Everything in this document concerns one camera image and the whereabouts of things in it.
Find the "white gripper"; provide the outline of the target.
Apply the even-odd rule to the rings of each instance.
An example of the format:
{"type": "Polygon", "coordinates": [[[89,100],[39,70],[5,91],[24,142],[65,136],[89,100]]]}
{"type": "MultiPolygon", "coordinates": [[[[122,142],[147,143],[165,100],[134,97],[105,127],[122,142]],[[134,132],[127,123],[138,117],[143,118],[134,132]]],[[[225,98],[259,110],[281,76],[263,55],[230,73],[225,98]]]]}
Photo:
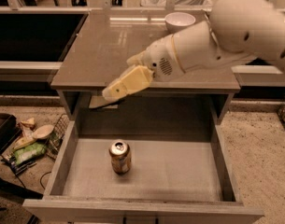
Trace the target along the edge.
{"type": "Polygon", "coordinates": [[[173,35],[153,42],[145,51],[128,58],[126,63],[130,67],[102,91],[102,96],[109,102],[145,90],[150,86],[153,74],[158,81],[170,81],[185,74],[178,61],[173,35]]]}

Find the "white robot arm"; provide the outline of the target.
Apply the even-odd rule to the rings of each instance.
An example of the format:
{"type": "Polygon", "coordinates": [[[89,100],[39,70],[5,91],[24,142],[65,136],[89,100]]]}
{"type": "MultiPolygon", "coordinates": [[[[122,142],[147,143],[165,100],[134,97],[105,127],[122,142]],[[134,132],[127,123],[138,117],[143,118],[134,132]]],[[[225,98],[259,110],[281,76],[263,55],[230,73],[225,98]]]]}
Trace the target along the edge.
{"type": "Polygon", "coordinates": [[[162,37],[127,60],[102,91],[113,103],[198,69],[260,58],[285,74],[285,15],[265,0],[218,0],[204,21],[162,37]]]}

